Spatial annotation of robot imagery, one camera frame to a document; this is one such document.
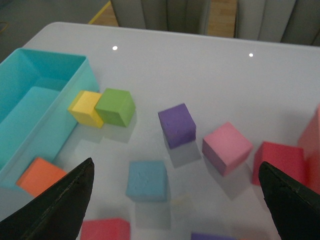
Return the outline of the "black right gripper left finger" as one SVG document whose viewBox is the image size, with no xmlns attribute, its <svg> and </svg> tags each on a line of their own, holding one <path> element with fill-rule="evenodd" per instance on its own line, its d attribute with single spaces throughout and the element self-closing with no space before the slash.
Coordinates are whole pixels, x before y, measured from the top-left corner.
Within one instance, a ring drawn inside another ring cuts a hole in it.
<svg viewBox="0 0 320 240">
<path fill-rule="evenodd" d="M 86 159 L 0 222 L 2 240 L 75 240 L 91 199 L 95 165 Z"/>
</svg>

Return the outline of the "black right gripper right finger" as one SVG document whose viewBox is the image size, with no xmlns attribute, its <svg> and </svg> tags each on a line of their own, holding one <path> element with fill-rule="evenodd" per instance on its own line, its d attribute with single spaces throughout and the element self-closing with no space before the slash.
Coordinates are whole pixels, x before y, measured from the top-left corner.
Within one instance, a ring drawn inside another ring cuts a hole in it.
<svg viewBox="0 0 320 240">
<path fill-rule="evenodd" d="M 320 195 L 264 161 L 258 178 L 264 201 L 282 240 L 320 238 Z"/>
</svg>

